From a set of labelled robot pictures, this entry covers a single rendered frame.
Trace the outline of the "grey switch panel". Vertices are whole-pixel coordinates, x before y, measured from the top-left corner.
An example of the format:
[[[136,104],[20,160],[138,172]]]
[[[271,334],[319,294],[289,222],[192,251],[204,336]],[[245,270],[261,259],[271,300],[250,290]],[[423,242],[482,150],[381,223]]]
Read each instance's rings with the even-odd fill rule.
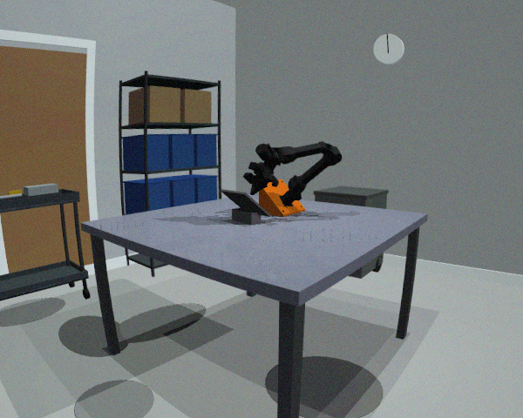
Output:
[[[232,209],[232,220],[234,221],[255,225],[261,223],[261,215],[269,217],[271,215],[245,192],[224,189],[221,189],[221,192],[240,207]]]

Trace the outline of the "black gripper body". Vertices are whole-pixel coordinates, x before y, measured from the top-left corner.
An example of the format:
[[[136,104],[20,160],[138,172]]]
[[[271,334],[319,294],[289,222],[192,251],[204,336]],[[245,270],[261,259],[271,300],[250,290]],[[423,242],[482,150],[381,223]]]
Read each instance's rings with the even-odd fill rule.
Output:
[[[272,186],[277,187],[279,184],[279,180],[273,175],[274,168],[267,163],[265,163],[265,165],[267,165],[267,169],[266,169],[264,175],[262,175],[261,172],[255,172],[255,175],[252,172],[245,172],[243,175],[243,178],[245,180],[247,180],[247,182],[250,184],[252,184],[252,180],[250,178],[255,178],[255,179],[261,179],[266,185],[269,182],[272,182]]]

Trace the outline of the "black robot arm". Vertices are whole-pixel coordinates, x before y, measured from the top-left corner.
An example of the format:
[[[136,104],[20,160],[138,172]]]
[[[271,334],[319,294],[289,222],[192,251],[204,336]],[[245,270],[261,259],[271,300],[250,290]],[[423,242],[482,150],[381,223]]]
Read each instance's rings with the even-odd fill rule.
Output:
[[[276,165],[289,164],[294,162],[297,158],[306,157],[309,155],[322,153],[320,159],[315,165],[303,173],[302,176],[294,176],[289,181],[289,190],[283,195],[279,196],[285,206],[293,206],[295,200],[302,199],[302,192],[305,190],[307,183],[320,174],[330,165],[335,165],[342,160],[342,155],[336,146],[320,141],[313,145],[303,145],[298,147],[284,146],[284,147],[270,147],[270,144],[260,144],[255,148],[255,152],[264,162],[256,163],[250,161],[248,169],[254,172],[261,172],[264,175],[267,165],[271,165],[274,169]],[[277,156],[278,155],[278,156]]]

